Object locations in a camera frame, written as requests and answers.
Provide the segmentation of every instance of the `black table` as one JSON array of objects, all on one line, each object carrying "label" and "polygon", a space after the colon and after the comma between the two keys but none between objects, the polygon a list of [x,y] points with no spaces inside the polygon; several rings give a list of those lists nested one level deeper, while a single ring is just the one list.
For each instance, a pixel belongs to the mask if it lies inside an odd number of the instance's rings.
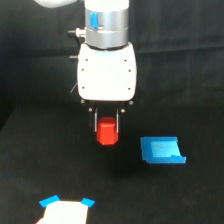
[{"label": "black table", "polygon": [[[223,223],[224,109],[135,107],[103,147],[74,106],[18,106],[0,134],[0,223],[35,223],[39,201],[96,201],[87,224]],[[149,165],[140,137],[177,136],[186,165]]]}]

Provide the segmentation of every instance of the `black background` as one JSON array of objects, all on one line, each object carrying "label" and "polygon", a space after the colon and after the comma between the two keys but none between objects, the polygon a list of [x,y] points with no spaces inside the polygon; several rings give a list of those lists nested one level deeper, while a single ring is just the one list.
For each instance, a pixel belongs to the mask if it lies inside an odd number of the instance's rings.
[{"label": "black background", "polygon": [[[35,223],[57,194],[96,200],[89,224],[223,223],[223,1],[131,0],[137,94],[106,148],[70,95],[83,5],[0,2],[0,222]],[[143,136],[177,136],[187,164],[145,164]]]}]

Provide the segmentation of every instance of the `red cube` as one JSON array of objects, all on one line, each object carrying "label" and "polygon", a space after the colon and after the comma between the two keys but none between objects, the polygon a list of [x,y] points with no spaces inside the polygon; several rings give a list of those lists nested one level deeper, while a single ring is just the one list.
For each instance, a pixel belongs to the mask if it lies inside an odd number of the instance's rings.
[{"label": "red cube", "polygon": [[118,141],[117,121],[113,117],[99,119],[97,141],[102,145],[114,145]]}]

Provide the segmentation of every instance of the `blue tape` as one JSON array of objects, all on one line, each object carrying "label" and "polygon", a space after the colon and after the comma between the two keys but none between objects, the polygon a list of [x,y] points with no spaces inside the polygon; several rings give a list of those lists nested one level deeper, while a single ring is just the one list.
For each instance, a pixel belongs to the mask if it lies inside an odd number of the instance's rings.
[{"label": "blue tape", "polygon": [[52,204],[56,201],[60,201],[59,197],[57,195],[53,196],[53,197],[50,197],[50,198],[47,198],[43,201],[40,201],[40,205],[43,207],[43,208],[46,208],[49,204]]},{"label": "blue tape", "polygon": [[83,198],[81,203],[83,205],[87,205],[88,207],[91,208],[95,204],[95,201],[92,201],[92,200],[87,199],[87,198]]},{"label": "blue tape", "polygon": [[144,137],[141,138],[142,159],[152,164],[183,164],[177,145],[177,137]]}]

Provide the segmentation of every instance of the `white paper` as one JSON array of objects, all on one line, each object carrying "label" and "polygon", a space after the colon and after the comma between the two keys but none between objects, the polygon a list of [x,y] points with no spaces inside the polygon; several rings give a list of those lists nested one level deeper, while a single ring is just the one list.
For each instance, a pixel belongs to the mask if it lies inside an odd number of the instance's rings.
[{"label": "white paper", "polygon": [[81,202],[58,201],[47,206],[44,224],[85,224],[88,206]]}]

